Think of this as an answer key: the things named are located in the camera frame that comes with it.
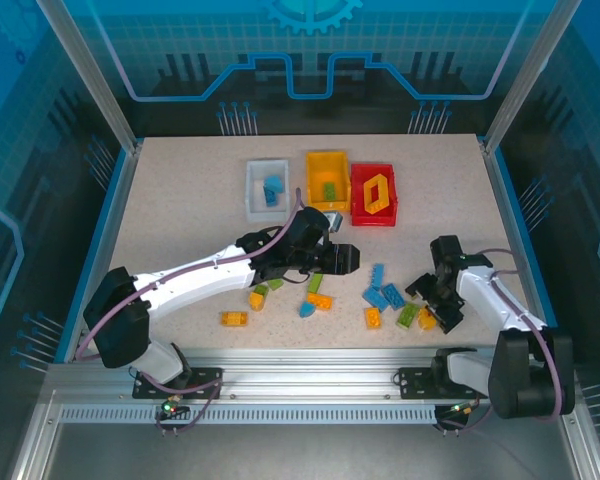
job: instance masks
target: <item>red plastic bin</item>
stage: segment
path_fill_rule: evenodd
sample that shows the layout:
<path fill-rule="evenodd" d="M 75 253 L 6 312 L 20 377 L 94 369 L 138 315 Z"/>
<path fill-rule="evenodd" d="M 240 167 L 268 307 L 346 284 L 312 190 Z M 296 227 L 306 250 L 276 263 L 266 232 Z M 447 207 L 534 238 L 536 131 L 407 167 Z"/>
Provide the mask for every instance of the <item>red plastic bin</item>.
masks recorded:
<path fill-rule="evenodd" d="M 389 183 L 389 206 L 375 215 L 364 209 L 363 185 L 378 174 L 387 177 Z M 395 227 L 398 216 L 393 166 L 386 163 L 354 163 L 351 165 L 351 223 L 355 227 Z"/>

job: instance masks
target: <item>white plastic bin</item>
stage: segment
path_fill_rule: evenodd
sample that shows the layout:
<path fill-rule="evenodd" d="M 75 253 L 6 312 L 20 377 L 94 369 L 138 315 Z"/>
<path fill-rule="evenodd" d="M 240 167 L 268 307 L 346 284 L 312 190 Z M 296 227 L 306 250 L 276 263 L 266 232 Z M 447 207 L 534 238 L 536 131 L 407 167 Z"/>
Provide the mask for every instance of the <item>white plastic bin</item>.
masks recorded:
<path fill-rule="evenodd" d="M 282 179 L 284 192 L 278 194 L 278 204 L 267 207 L 264 198 L 264 180 L 275 175 Z M 245 204 L 249 223 L 284 223 L 289 218 L 289 162 L 288 160 L 249 160 L 245 184 Z"/>

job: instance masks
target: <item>blue glass wall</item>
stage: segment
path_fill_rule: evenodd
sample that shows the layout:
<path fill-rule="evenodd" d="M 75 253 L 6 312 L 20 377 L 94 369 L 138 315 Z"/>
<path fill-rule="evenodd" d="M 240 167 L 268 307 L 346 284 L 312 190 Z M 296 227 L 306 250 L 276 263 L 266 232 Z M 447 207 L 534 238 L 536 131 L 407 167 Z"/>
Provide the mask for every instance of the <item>blue glass wall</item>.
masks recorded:
<path fill-rule="evenodd" d="M 583 0 L 502 152 L 558 323 L 600 363 L 600 0 Z"/>
<path fill-rule="evenodd" d="M 484 133 L 553 3 L 68 6 L 136 134 L 150 136 Z"/>
<path fill-rule="evenodd" d="M 35 2 L 1 1 L 0 478 L 18 452 L 38 369 L 55 350 L 118 152 Z"/>

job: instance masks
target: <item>speckled white tabletop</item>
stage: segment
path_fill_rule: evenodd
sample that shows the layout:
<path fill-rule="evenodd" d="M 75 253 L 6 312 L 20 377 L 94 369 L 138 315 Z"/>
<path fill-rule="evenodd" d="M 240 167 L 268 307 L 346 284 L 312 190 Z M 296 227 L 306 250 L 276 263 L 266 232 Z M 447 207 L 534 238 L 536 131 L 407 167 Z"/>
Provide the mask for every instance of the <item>speckled white tabletop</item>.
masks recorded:
<path fill-rule="evenodd" d="M 145 140 L 124 213 L 111 267 L 131 273 L 166 270 L 217 252 L 266 224 L 248 224 L 244 188 L 246 162 L 289 159 L 292 189 L 306 190 L 305 154 L 345 150 L 349 162 L 391 163 L 399 198 L 395 228 L 352 227 L 345 216 L 338 243 L 361 251 L 360 269 L 325 276 L 320 293 L 335 298 L 330 312 L 302 319 L 298 307 L 307 285 L 285 284 L 270 292 L 265 309 L 252 312 L 248 290 L 208 298 L 152 325 L 152 333 L 182 348 L 372 348 L 493 345 L 489 331 L 469 307 L 448 335 L 395 325 L 399 312 L 382 314 L 383 327 L 368 330 L 361 294 L 371 266 L 385 263 L 385 282 L 402 291 L 431 271 L 429 243 L 459 236 L 465 252 L 509 244 L 474 135 L 325 135 L 271 137 L 149 138 Z M 497 268 L 513 268 L 506 255 L 490 257 Z M 503 279 L 525 303 L 517 277 Z M 220 325 L 223 311 L 248 311 L 247 327 Z"/>

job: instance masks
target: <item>yellow plastic bin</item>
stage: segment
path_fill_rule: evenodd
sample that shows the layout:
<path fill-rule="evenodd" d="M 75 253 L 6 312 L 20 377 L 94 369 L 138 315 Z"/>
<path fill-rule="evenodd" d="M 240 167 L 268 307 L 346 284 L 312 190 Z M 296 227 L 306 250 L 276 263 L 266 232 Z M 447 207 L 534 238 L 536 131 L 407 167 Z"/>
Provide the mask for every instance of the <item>yellow plastic bin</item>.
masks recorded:
<path fill-rule="evenodd" d="M 325 198 L 328 183 L 335 187 L 334 200 Z M 307 197 L 309 205 L 318 210 L 350 211 L 351 180 L 345 152 L 307 153 Z"/>

